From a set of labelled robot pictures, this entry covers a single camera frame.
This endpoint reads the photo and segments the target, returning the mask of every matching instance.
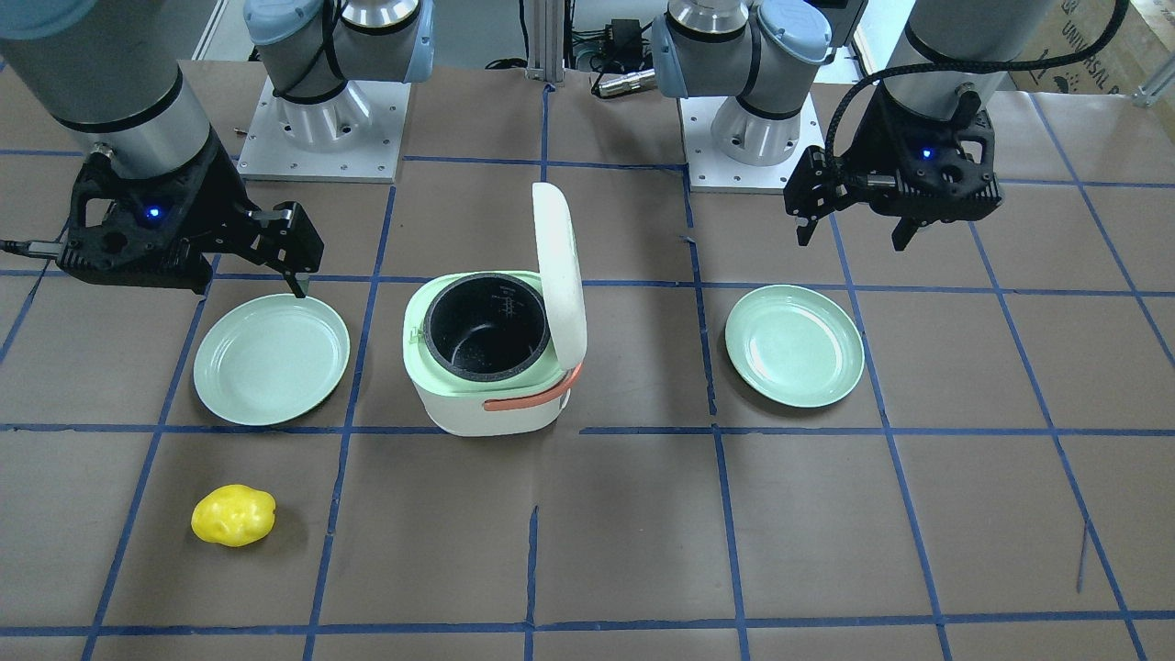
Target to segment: orange handle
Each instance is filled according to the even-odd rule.
[[[563,397],[564,393],[571,390],[571,386],[579,380],[579,371],[583,370],[584,364],[579,364],[575,370],[569,372],[563,377],[563,380],[555,385],[549,391],[543,391],[533,396],[526,396],[525,398],[512,398],[508,400],[485,400],[482,404],[482,409],[489,412],[495,411],[517,411],[519,409],[530,409],[533,406],[539,406],[552,400],[557,400]]]

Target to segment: plate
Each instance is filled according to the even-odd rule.
[[[347,324],[327,303],[274,294],[234,308],[196,351],[196,394],[236,425],[293,420],[335,390],[350,356]]]
[[[842,399],[865,369],[853,319],[827,296],[792,284],[739,298],[726,319],[726,352],[752,389],[804,409]]]

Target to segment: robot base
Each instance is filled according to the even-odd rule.
[[[800,137],[787,160],[776,166],[750,166],[727,156],[714,144],[710,124],[726,99],[698,96],[680,100],[682,136],[690,163],[690,188],[699,193],[765,193],[780,195],[808,144],[824,144],[812,97],[800,110]]]
[[[370,135],[342,151],[310,151],[283,134],[274,86],[266,79],[236,163],[247,180],[395,183],[411,85],[354,81],[371,103]]]

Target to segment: black pot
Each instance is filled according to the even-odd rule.
[[[441,290],[424,313],[424,344],[451,375],[502,382],[538,360],[551,342],[543,297],[522,279],[475,272]]]

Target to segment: yellow fruit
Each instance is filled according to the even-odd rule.
[[[206,542],[253,544],[274,530],[277,503],[266,492],[228,485],[206,495],[192,512],[192,532]]]

